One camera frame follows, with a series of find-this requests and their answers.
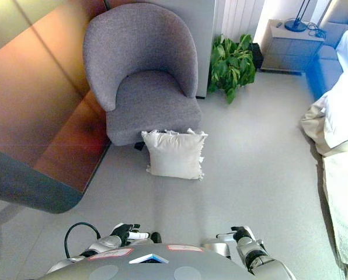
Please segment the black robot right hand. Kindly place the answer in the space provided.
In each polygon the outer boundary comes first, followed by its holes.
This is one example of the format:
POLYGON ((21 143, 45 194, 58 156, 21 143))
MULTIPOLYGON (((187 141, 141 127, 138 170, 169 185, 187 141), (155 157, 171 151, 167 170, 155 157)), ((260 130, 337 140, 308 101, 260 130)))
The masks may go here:
POLYGON ((216 235, 216 238, 223 241, 235 240, 236 242, 239 242, 239 240, 244 237, 255 240, 255 236, 248 226, 233 226, 231 227, 231 232, 219 233, 216 235))

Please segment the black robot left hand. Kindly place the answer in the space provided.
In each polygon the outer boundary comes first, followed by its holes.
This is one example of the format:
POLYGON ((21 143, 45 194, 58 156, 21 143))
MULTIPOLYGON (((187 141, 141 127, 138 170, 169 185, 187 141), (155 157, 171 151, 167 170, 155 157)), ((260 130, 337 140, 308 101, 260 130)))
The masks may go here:
POLYGON ((117 224, 112 232, 111 236, 117 236, 121 240, 121 246, 125 246, 128 240, 142 240, 148 239, 150 234, 148 232, 139 232, 140 224, 117 224))

